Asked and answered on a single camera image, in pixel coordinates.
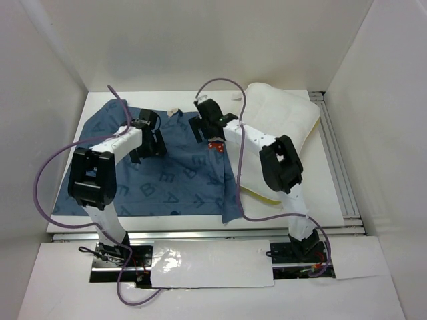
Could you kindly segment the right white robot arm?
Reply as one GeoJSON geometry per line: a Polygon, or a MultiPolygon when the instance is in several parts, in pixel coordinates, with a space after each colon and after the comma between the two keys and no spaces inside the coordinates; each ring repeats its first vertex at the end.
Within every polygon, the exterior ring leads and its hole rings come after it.
{"type": "Polygon", "coordinates": [[[240,186],[243,156],[247,151],[258,156],[264,183],[276,193],[283,213],[264,218],[250,218],[250,222],[288,218],[288,237],[291,253],[298,261],[307,261],[314,254],[319,242],[316,224],[308,217],[308,209],[302,195],[303,166],[290,137],[274,137],[246,125],[232,113],[223,114],[220,106],[210,98],[196,98],[193,102],[198,115],[189,120],[196,141],[223,139],[239,146],[236,186],[240,186]]]}

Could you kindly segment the white pillow yellow edge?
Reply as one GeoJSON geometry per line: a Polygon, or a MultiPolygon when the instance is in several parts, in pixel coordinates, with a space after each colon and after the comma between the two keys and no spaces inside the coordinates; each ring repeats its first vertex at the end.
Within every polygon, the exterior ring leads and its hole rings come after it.
{"type": "MultiPolygon", "coordinates": [[[[287,135],[298,153],[320,118],[320,108],[316,104],[265,83],[249,84],[246,100],[243,122],[274,137],[287,135]]],[[[259,153],[250,151],[248,144],[244,147],[240,186],[264,203],[280,203],[278,195],[262,177],[259,153]]]]}

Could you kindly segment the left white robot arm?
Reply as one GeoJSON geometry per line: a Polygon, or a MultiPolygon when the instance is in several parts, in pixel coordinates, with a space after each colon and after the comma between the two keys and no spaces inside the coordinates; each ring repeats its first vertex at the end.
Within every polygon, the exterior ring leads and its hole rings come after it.
{"type": "Polygon", "coordinates": [[[72,157],[68,194],[83,207],[95,224],[101,254],[117,266],[131,260],[129,235],[119,222],[113,200],[117,193],[116,165],[126,156],[132,163],[164,157],[167,149],[161,134],[160,116],[142,109],[130,125],[88,149],[77,148],[72,157]]]}

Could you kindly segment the blue letter print pillowcase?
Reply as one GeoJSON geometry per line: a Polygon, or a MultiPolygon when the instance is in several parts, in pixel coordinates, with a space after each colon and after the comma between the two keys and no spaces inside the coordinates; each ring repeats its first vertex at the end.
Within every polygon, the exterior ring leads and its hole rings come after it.
{"type": "Polygon", "coordinates": [[[117,164],[117,214],[219,215],[222,223],[239,218],[236,182],[224,144],[197,143],[189,125],[195,112],[157,114],[167,153],[140,163],[125,157],[117,164]]]}

